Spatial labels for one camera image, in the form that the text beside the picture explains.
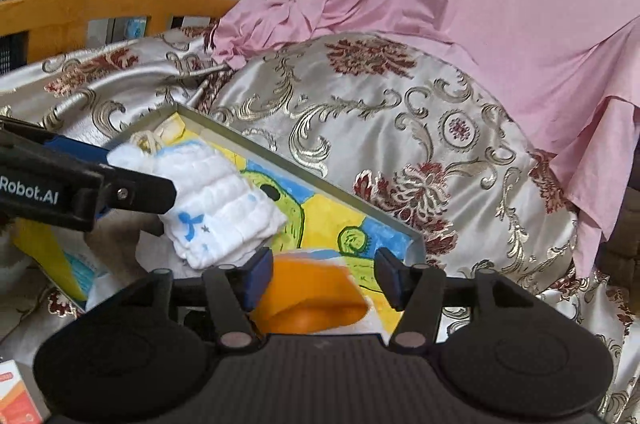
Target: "blue bow print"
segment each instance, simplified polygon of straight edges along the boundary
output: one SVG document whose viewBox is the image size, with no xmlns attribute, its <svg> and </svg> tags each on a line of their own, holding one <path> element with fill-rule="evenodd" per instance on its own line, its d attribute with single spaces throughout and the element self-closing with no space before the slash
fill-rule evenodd
<svg viewBox="0 0 640 424">
<path fill-rule="evenodd" d="M 204 220 L 204 214 L 200 214 L 194 218 L 191 218 L 189 213 L 185 213 L 184 211 L 178 214 L 178 220 L 180 220 L 185 226 L 189 227 L 189 231 L 185 234 L 184 239 L 187 242 L 193 240 L 193 237 L 196 235 L 196 224 L 201 224 Z"/>
</svg>

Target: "wooden headboard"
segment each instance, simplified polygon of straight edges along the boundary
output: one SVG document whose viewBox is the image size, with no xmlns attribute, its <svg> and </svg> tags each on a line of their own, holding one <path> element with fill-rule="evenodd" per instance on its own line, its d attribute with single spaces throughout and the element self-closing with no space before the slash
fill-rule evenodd
<svg viewBox="0 0 640 424">
<path fill-rule="evenodd" d="M 91 20 L 146 16 L 145 36 L 169 28 L 173 16 L 219 18 L 238 0 L 4 0 L 0 36 L 28 32 L 27 62 L 84 48 Z"/>
</svg>

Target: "folded white towel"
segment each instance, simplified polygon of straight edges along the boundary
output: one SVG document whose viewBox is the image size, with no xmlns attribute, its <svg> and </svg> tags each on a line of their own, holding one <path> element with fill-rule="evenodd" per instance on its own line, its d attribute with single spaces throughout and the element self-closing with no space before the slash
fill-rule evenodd
<svg viewBox="0 0 640 424">
<path fill-rule="evenodd" d="M 190 267 L 241 264 L 287 218 L 222 153 L 190 140 L 147 154 L 134 144 L 111 151 L 109 164 L 173 181 L 174 206 L 160 216 L 176 254 Z"/>
</svg>

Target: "pink cloth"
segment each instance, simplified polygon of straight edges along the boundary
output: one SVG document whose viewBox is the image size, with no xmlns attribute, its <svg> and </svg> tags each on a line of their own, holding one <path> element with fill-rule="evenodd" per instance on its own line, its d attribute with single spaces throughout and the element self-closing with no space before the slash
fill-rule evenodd
<svg viewBox="0 0 640 424">
<path fill-rule="evenodd" d="M 615 223 L 637 138 L 640 0 L 241 0 L 222 20 L 217 61 L 328 33 L 400 36 L 487 87 L 584 213 L 574 255 L 593 266 Z"/>
</svg>

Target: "small carton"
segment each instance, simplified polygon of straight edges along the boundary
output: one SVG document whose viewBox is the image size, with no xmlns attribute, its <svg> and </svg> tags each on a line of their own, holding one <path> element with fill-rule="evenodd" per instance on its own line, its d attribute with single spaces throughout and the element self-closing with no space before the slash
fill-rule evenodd
<svg viewBox="0 0 640 424">
<path fill-rule="evenodd" d="M 0 362 L 0 424 L 40 424 L 47 413 L 31 371 L 14 360 Z"/>
</svg>

